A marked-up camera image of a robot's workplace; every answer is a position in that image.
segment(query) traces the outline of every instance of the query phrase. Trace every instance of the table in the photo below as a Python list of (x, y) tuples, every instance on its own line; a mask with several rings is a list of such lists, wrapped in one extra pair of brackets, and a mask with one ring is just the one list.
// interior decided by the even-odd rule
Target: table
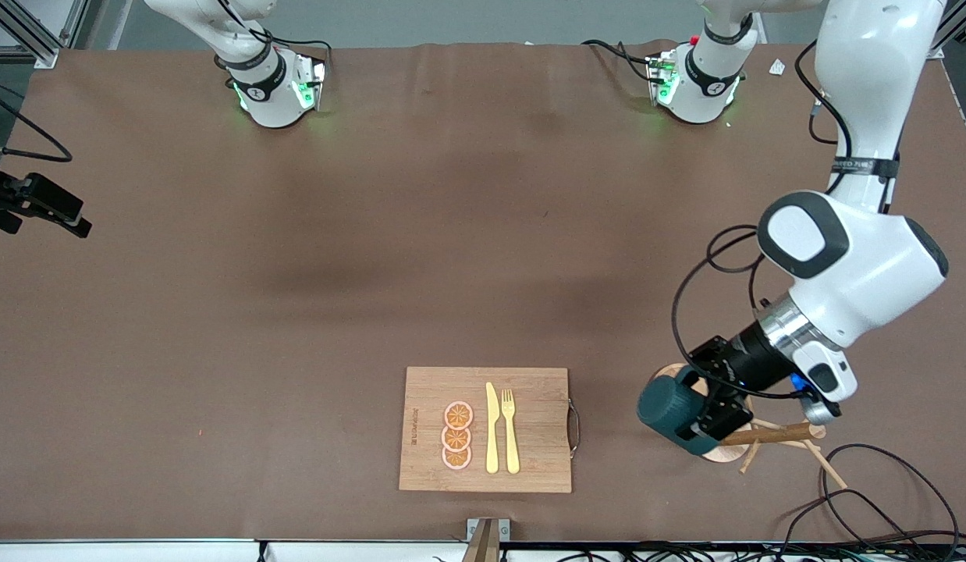
[[(708, 238), (825, 187), (810, 96), (767, 73), (797, 51), (758, 47), (736, 103), (692, 126), (587, 47), (342, 50), (324, 111), (284, 130), (237, 109), (209, 53), (63, 52), (24, 112), (76, 160), (2, 166), (72, 190), (94, 230), (0, 233), (0, 538), (438, 539), (478, 516), (510, 517), (517, 540), (783, 537), (817, 495), (805, 452), (767, 447), (740, 476), (635, 402), (679, 359), (669, 306)], [(44, 146), (21, 125), (12, 142)], [(937, 61), (893, 212), (950, 278), (851, 348), (861, 388), (823, 445), (903, 455), (966, 530), (966, 135)], [(694, 281), (689, 346), (751, 320), (744, 284)], [(758, 294), (786, 287), (762, 270)], [(574, 493), (398, 491), (408, 365), (568, 367)], [(946, 526), (897, 467), (839, 467), (905, 526)], [(846, 538), (823, 513), (794, 537)]]

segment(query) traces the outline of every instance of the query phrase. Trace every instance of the wooden stick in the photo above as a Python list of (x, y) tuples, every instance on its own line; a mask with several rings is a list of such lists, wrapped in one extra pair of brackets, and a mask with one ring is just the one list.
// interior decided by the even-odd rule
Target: wooden stick
[(743, 466), (740, 466), (740, 474), (747, 474), (747, 469), (750, 468), (750, 463), (754, 462), (754, 457), (757, 456), (757, 452), (760, 450), (760, 441), (754, 441), (750, 445), (750, 449), (747, 449), (747, 458), (743, 459)]
[(462, 556), (462, 562), (483, 562), (486, 556), (487, 542), (490, 540), (490, 526), (493, 524), (491, 519), (480, 519), (473, 536), (466, 547), (466, 553)]
[(812, 441), (805, 439), (805, 441), (801, 443), (803, 443), (805, 448), (812, 453), (812, 456), (814, 456), (815, 459), (822, 464), (822, 469), (826, 470), (826, 474), (829, 474), (829, 477), (833, 478), (833, 481), (836, 482), (837, 486), (839, 486), (842, 490), (847, 490), (847, 483), (844, 482), (843, 478), (840, 477), (840, 474), (836, 473), (836, 469), (829, 465), (829, 461), (826, 460), (826, 457), (823, 456), (821, 452), (815, 450), (815, 445), (812, 445)]
[[(801, 449), (803, 451), (808, 451), (808, 447), (801, 444), (801, 441), (779, 441), (778, 443), (776, 443), (776, 445), (788, 445), (789, 447)], [(812, 445), (812, 448), (814, 448), (817, 451), (822, 451), (822, 449), (819, 448), (819, 445)]]
[(826, 436), (822, 426), (810, 423), (797, 423), (783, 429), (751, 429), (736, 431), (723, 439), (723, 445), (748, 445), (754, 441), (761, 443), (776, 443), (778, 441), (802, 441), (803, 439), (821, 439)]
[(758, 420), (757, 418), (750, 420), (750, 423), (760, 427), (765, 427), (768, 429), (785, 429), (785, 426), (783, 425), (778, 425), (776, 423), (771, 423), (771, 422), (765, 422), (764, 420)]

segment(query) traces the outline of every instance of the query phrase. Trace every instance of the orange slice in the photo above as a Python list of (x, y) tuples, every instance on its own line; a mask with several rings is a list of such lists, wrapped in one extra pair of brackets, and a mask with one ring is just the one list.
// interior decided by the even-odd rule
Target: orange slice
[(442, 449), (441, 460), (452, 470), (462, 470), (469, 466), (469, 461), (473, 460), (473, 450), (467, 448), (465, 451), (455, 452)]
[(469, 442), (472, 441), (472, 435), (469, 434), (468, 429), (452, 429), (450, 427), (445, 427), (441, 430), (441, 444), (445, 446), (448, 451), (458, 453), (459, 451), (465, 451), (466, 447), (469, 446)]
[(445, 425), (452, 429), (466, 429), (473, 423), (473, 409), (462, 402), (452, 402), (445, 408)]

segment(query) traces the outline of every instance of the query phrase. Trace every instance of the wooden dowel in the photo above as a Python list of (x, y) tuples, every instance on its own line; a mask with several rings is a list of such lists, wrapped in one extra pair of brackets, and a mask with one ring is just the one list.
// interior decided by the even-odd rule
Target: wooden dowel
[(842, 490), (847, 490), (847, 483), (844, 482), (843, 478), (840, 477), (840, 474), (836, 473), (836, 469), (833, 468), (833, 466), (830, 466), (830, 463), (828, 460), (826, 460), (826, 457), (823, 456), (821, 452), (815, 450), (815, 445), (812, 445), (812, 441), (805, 439), (805, 441), (801, 443), (803, 443), (805, 448), (808, 448), (808, 451), (812, 453), (812, 456), (814, 456), (815, 459), (822, 464), (822, 469), (826, 470), (826, 474), (829, 474), (829, 477), (833, 478), (833, 481), (836, 482), (837, 486), (839, 486)]
[(768, 429), (785, 429), (785, 426), (783, 425), (778, 425), (776, 423), (771, 423), (771, 422), (765, 422), (764, 420), (758, 420), (757, 418), (751, 419), (750, 423), (760, 427), (766, 427)]
[[(803, 445), (803, 443), (801, 443), (801, 441), (779, 441), (778, 443), (775, 443), (775, 444), (776, 445), (788, 445), (789, 447), (793, 447), (794, 449), (801, 449), (803, 451), (808, 451), (808, 447), (805, 446), (805, 445)], [(822, 449), (819, 448), (819, 445), (812, 445), (812, 447), (814, 447), (815, 450), (817, 450), (817, 451), (822, 451)]]
[(754, 441), (761, 443), (776, 443), (779, 441), (802, 441), (804, 439), (821, 439), (826, 430), (821, 426), (810, 423), (797, 423), (783, 429), (751, 429), (736, 431), (723, 439), (723, 445), (748, 445)]
[(754, 457), (757, 456), (757, 452), (760, 450), (760, 441), (754, 441), (754, 443), (750, 445), (750, 449), (747, 449), (747, 458), (743, 459), (743, 466), (740, 466), (740, 474), (747, 474), (747, 469), (750, 468), (750, 463), (754, 462)]

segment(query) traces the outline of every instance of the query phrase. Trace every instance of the metal bracket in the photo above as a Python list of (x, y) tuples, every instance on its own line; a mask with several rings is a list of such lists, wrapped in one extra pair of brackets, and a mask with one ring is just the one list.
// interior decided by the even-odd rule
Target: metal bracket
[(17, 0), (2, 0), (0, 3), (0, 26), (18, 41), (23, 49), (36, 57), (36, 68), (55, 67), (62, 43)]
[[(480, 520), (484, 519), (479, 517), (476, 519), (466, 519), (466, 540), (472, 540), (473, 533), (476, 532), (476, 527), (479, 526)], [(500, 542), (509, 542), (511, 540), (511, 520), (510, 519), (497, 519), (497, 530), (498, 537), (500, 537)]]

